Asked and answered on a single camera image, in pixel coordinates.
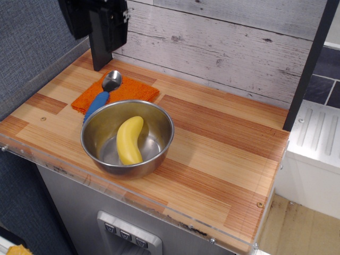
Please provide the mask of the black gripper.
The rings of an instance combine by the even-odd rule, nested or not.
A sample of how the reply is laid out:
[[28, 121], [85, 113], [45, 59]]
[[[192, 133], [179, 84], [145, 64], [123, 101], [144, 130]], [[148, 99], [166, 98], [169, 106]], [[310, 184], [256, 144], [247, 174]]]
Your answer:
[[89, 11], [99, 14], [105, 47], [113, 52], [127, 42], [129, 9], [126, 1], [59, 1], [59, 6], [75, 39], [92, 32]]

